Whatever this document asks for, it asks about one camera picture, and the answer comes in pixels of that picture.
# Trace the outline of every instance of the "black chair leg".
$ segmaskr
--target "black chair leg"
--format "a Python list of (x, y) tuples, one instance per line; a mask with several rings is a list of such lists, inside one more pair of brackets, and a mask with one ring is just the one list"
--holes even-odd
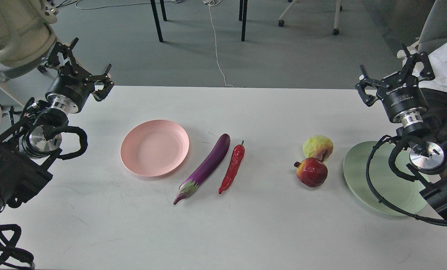
[(157, 28), (158, 41), (163, 42), (162, 29), (160, 28), (160, 20), (158, 20), (157, 4), (155, 3), (155, 0), (150, 0), (150, 4), (152, 5), (153, 19), (155, 19), (155, 26)]
[(247, 6), (248, 6), (248, 0), (243, 0), (243, 14), (242, 14), (242, 41), (245, 41), (245, 28), (247, 24)]
[(240, 12), (238, 14), (238, 20), (242, 21), (242, 10), (244, 8), (244, 0), (240, 0)]
[(162, 8), (162, 16), (163, 16), (163, 21), (167, 21), (167, 13), (165, 12), (165, 1), (164, 0), (160, 0), (160, 7)]

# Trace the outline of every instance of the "red chili pepper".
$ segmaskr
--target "red chili pepper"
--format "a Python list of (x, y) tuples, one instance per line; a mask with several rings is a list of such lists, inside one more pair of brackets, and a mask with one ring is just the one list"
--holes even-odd
[(240, 168), (240, 163), (244, 158), (245, 147), (244, 142), (235, 146), (232, 153), (232, 159), (230, 160), (230, 164), (228, 165), (227, 173), (223, 178), (222, 185), (218, 189), (218, 194), (222, 194), (222, 191), (230, 188), (230, 185), (233, 183), (235, 176), (237, 175), (238, 168)]

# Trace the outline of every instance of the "light green plate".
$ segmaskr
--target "light green plate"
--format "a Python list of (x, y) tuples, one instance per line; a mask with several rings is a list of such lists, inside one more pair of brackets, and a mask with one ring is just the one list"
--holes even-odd
[[(365, 167), (372, 147), (376, 144), (374, 141), (363, 142), (355, 145), (348, 151), (343, 160), (343, 175), (350, 190), (366, 205), (373, 209), (388, 214), (390, 216), (403, 216), (382, 203), (378, 203), (377, 198), (370, 191), (365, 177)], [(424, 186), (420, 182), (410, 182), (397, 177), (388, 167), (388, 156), (392, 152), (393, 145), (384, 144), (375, 153), (370, 163), (370, 179), (376, 188), (386, 200), (401, 209), (417, 214), (426, 205), (426, 201), (420, 196)], [(400, 171), (411, 174), (405, 166), (409, 163), (408, 152), (400, 152), (395, 161), (395, 165)]]

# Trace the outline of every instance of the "pink plate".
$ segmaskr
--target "pink plate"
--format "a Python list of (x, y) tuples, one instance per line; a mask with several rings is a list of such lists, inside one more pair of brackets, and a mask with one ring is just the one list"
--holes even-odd
[(122, 162), (141, 176), (162, 176), (177, 168), (189, 148), (188, 135), (179, 124), (152, 120), (133, 128), (120, 148)]

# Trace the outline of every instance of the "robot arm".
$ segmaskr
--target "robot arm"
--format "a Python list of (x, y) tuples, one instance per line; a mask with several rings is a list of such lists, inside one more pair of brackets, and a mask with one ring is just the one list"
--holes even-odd
[[(46, 0), (0, 0), (0, 64), (5, 66), (0, 77), (19, 77), (42, 63), (57, 70), (46, 100), (31, 98), (19, 121), (0, 135), (0, 212), (6, 205), (19, 207), (37, 195), (53, 178), (48, 169), (56, 159), (73, 159), (85, 152), (86, 133), (69, 126), (68, 115), (80, 112), (90, 95), (102, 101), (114, 85), (110, 64), (102, 75), (92, 75), (78, 63), (72, 53), (78, 38), (69, 45), (57, 41), (50, 27), (55, 14)], [(103, 88), (95, 89), (95, 84)], [(80, 149), (62, 154), (62, 133), (78, 135)], [(33, 161), (42, 158), (41, 165)], [(3, 231), (14, 235), (7, 239)], [(20, 234), (16, 224), (0, 225), (0, 265), (11, 266), (5, 261), (13, 257), (34, 269), (33, 255), (16, 248)]]
[[(363, 75), (355, 88), (367, 106), (372, 106), (377, 100), (381, 100), (388, 120), (402, 124), (396, 130), (397, 136), (392, 139), (396, 146), (388, 160), (390, 169), (400, 178), (421, 181), (425, 188), (420, 194), (447, 221), (447, 176), (436, 183), (429, 183), (420, 175), (420, 173), (440, 174), (447, 167), (447, 136), (444, 140), (437, 140), (434, 130), (439, 125), (430, 125), (422, 119), (429, 106), (418, 83), (435, 77), (425, 52), (411, 55), (405, 45), (402, 46), (407, 62), (400, 72), (395, 72), (382, 80), (374, 80), (367, 76), (364, 67), (361, 66)], [(424, 65), (424, 69), (420, 72), (421, 80), (412, 75), (417, 62), (422, 62)], [(366, 87), (376, 87), (376, 95), (367, 94)], [(434, 119), (431, 123), (438, 123), (438, 120)], [(407, 148), (411, 149), (407, 167), (413, 175), (403, 173), (395, 166), (397, 155)]]

